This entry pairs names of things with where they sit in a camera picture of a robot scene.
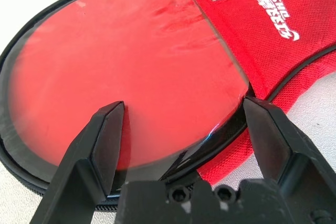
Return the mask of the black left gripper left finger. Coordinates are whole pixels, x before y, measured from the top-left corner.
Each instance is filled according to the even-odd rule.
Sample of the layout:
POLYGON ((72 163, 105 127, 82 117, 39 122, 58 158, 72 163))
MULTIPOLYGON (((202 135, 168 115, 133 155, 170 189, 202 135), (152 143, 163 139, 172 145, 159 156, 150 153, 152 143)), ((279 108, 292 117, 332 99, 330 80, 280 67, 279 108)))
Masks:
POLYGON ((91 223, 110 194, 118 164, 124 103, 100 108, 69 145, 31 223, 91 223))

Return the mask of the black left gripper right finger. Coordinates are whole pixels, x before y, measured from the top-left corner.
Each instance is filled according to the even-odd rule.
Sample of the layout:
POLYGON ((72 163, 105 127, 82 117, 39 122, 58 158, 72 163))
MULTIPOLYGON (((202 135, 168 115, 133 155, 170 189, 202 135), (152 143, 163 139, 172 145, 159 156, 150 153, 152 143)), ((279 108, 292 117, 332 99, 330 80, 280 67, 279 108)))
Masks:
POLYGON ((277 183, 295 223, 335 223, 335 171, 312 140, 264 100, 243 102, 254 154, 264 178, 277 183))

